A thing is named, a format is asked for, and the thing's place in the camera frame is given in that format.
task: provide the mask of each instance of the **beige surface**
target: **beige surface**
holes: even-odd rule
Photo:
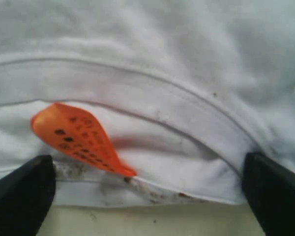
[[[264,236],[248,206],[52,207],[39,236]]]

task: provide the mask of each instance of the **orange tag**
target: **orange tag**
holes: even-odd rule
[[[75,159],[124,176],[136,175],[119,160],[99,121],[83,109],[54,103],[32,118],[31,127],[44,142]]]

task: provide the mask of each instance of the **black dot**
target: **black dot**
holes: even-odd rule
[[[71,137],[66,137],[63,140],[65,140],[66,142],[73,142],[73,139]]]
[[[63,129],[57,129],[57,130],[55,130],[55,134],[64,135],[65,131]]]

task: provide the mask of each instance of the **orange pest trap tag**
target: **orange pest trap tag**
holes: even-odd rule
[[[83,109],[54,103],[32,118],[31,127],[44,142],[75,159],[124,176],[136,175],[120,161],[99,121]]]

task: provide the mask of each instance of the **white t-shirt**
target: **white t-shirt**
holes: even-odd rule
[[[55,101],[94,114],[138,175],[37,138]],[[295,172],[295,0],[0,0],[0,178],[51,154],[56,204],[240,204],[250,151]]]

